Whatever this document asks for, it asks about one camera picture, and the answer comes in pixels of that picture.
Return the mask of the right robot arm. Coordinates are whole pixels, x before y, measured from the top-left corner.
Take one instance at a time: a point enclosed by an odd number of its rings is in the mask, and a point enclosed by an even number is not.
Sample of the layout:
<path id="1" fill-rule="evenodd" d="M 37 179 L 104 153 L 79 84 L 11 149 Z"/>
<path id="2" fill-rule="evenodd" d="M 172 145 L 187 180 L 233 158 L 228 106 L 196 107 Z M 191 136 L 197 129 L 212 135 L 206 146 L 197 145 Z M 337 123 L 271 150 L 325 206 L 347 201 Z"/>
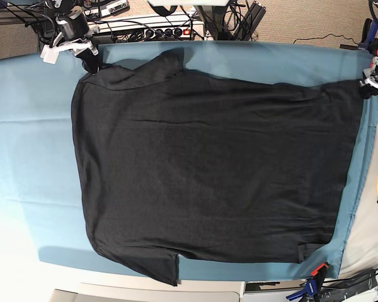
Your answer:
<path id="1" fill-rule="evenodd" d="M 69 51 L 82 60 L 83 68 L 90 74 L 100 70 L 98 41 L 94 35 L 100 32 L 98 26 L 90 27 L 81 7 L 83 1 L 45 1 L 55 17 L 54 36 L 43 47 L 40 58 L 48 64 L 55 64 L 61 52 Z"/>

